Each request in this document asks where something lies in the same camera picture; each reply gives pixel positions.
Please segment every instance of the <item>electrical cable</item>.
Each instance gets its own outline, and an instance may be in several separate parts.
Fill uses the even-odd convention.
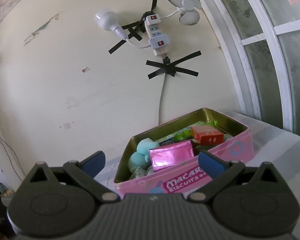
[[[168,17],[170,17],[170,16],[176,14],[177,12],[178,12],[178,10],[174,11],[173,13],[171,13],[171,14],[169,14],[169,15],[167,15],[167,16],[163,16],[163,17],[160,17],[160,18],[161,18],[161,19],[168,18]]]
[[[11,158],[10,158],[10,156],[9,156],[9,154],[8,154],[8,151],[7,151],[6,147],[4,146],[4,144],[3,144],[2,142],[4,142],[4,143],[12,150],[12,152],[14,153],[14,155],[15,155],[17,161],[18,161],[18,164],[19,164],[19,166],[20,166],[20,168],[21,168],[21,171],[23,172],[24,176],[26,176],[25,172],[24,172],[23,169],[22,169],[22,166],[21,166],[21,164],[20,164],[20,161],[19,161],[19,159],[18,159],[18,157],[17,157],[17,155],[16,155],[16,152],[15,152],[14,149],[12,149],[12,147],[11,147],[5,140],[3,140],[2,137],[0,136],[0,143],[2,144],[4,150],[5,150],[5,152],[6,152],[7,156],[8,156],[8,158],[9,158],[10,164],[11,164],[11,166],[12,166],[12,168],[13,168],[15,174],[16,174],[16,175],[18,176],[18,178],[22,181],[22,179],[20,178],[20,176],[18,175],[16,169],[14,168],[14,166],[13,166],[13,164],[12,164]]]
[[[138,49],[145,49],[145,48],[149,48],[149,47],[151,46],[150,44],[148,44],[148,45],[146,45],[146,46],[139,47],[138,45],[133,44],[128,38],[126,39],[126,42],[129,43],[130,45],[132,45],[133,47],[138,48]]]
[[[160,100],[159,100],[159,114],[158,114],[158,125],[162,123],[162,99],[163,99],[163,91],[166,87],[167,83],[167,73],[164,73],[164,78],[163,78],[163,83],[162,83],[162,89],[161,89],[161,94],[160,94]]]

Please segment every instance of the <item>black electrical tape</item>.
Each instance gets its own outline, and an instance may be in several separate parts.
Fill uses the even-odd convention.
[[[159,67],[159,68],[164,67],[163,63],[155,62],[155,61],[151,61],[151,60],[147,60],[146,65],[152,66],[152,67]]]
[[[178,60],[172,62],[171,65],[176,66],[176,65],[178,65],[178,64],[181,63],[181,62],[184,62],[184,61],[186,61],[186,60],[192,59],[192,58],[194,58],[194,57],[198,57],[198,56],[200,56],[200,55],[201,55],[201,51],[199,50],[199,51],[197,51],[197,52],[194,52],[194,53],[189,54],[188,56],[185,56],[185,57],[183,57],[183,58],[181,58],[181,59],[178,59]]]
[[[170,64],[164,64],[164,63],[159,63],[159,62],[147,60],[146,65],[160,68],[160,69],[150,73],[148,75],[148,78],[149,79],[154,78],[155,76],[158,76],[158,75],[160,75],[164,72],[166,72],[167,74],[169,74],[173,77],[175,76],[174,74],[176,72],[180,72],[180,73],[184,73],[184,74],[188,74],[188,75],[197,77],[199,75],[198,72],[190,70],[190,69],[186,69],[186,68],[176,67],[176,65],[181,63],[181,62],[184,62],[188,59],[200,56],[200,55],[201,55],[201,51],[197,51],[197,52],[191,53],[188,56],[185,56],[181,59],[178,59],[178,60],[176,60],[176,61],[174,61]]]
[[[138,40],[141,41],[142,37],[132,28],[129,28],[128,31]]]
[[[122,26],[122,29],[126,30],[129,28],[137,27],[138,25],[139,25],[139,21],[124,25],[124,26]]]
[[[158,70],[156,70],[156,71],[150,73],[150,74],[148,75],[148,78],[149,78],[149,79],[152,79],[152,78],[154,78],[154,77],[156,77],[156,76],[159,76],[159,75],[163,74],[164,72],[165,72],[164,68],[160,68],[160,69],[158,69]]]
[[[158,1],[158,0],[152,0],[151,10],[153,10],[154,8],[157,7],[157,1]]]
[[[174,69],[176,72],[188,74],[188,75],[195,76],[195,77],[197,77],[199,75],[199,72],[196,72],[196,71],[193,71],[190,69],[186,69],[186,68],[174,67]]]
[[[119,49],[125,43],[126,43],[125,40],[119,41],[116,45],[114,45],[111,49],[109,49],[109,53],[110,54],[114,53],[117,49]]]
[[[128,39],[131,39],[132,37],[135,37],[138,41],[141,41],[141,40],[139,40],[139,38],[142,39],[142,37],[136,32],[137,29],[138,29],[138,26],[135,27],[134,29],[132,29],[133,33],[129,33]],[[117,49],[119,49],[125,43],[126,43],[125,40],[119,41],[116,45],[114,45],[111,49],[109,49],[109,53],[110,54],[114,53]]]

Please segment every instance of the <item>light bulb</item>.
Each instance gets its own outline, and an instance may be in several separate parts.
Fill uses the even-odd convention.
[[[98,23],[99,27],[103,28],[104,30],[113,31],[123,40],[128,38],[127,34],[118,23],[119,16],[110,9],[103,9],[97,12],[94,19],[96,23]]]

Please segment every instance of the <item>blue plush toy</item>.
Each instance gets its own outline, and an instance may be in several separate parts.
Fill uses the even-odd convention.
[[[139,152],[133,153],[128,162],[128,167],[131,173],[133,173],[138,167],[146,171],[150,165],[151,165],[150,157],[147,155],[144,156]]]
[[[154,142],[150,138],[146,138],[146,139],[141,140],[138,143],[137,152],[139,152],[143,155],[149,155],[149,149],[154,149],[154,148],[158,148],[158,147],[159,147],[158,142]]]

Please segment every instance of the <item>gray cable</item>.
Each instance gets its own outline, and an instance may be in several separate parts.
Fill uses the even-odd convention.
[[[18,176],[18,178],[22,181],[22,179],[20,178],[20,176],[18,175],[17,171],[15,170],[15,168],[14,168],[14,166],[13,166],[13,164],[12,164],[11,158],[10,158],[10,156],[9,156],[9,154],[8,154],[8,151],[7,151],[6,147],[4,146],[4,144],[3,144],[2,142],[4,142],[4,143],[12,150],[12,152],[14,153],[14,155],[15,155],[15,157],[16,157],[18,163],[19,163],[19,166],[20,166],[20,168],[21,168],[21,171],[23,172],[24,176],[26,176],[25,172],[24,172],[23,169],[22,169],[22,166],[21,166],[21,164],[20,164],[20,161],[19,161],[19,159],[18,159],[18,157],[17,157],[16,152],[15,152],[14,149],[12,149],[12,147],[11,147],[5,140],[3,140],[2,137],[0,136],[0,143],[2,144],[4,150],[5,150],[5,152],[6,152],[7,156],[8,156],[8,158],[9,158],[10,164],[11,164],[11,166],[12,166],[12,168],[13,168],[15,174],[16,174],[16,175]]]
[[[166,87],[167,83],[167,73],[164,73],[163,83],[162,83],[162,89],[160,94],[160,100],[159,100],[159,114],[158,114],[158,125],[162,123],[162,99],[163,99],[163,91]]]

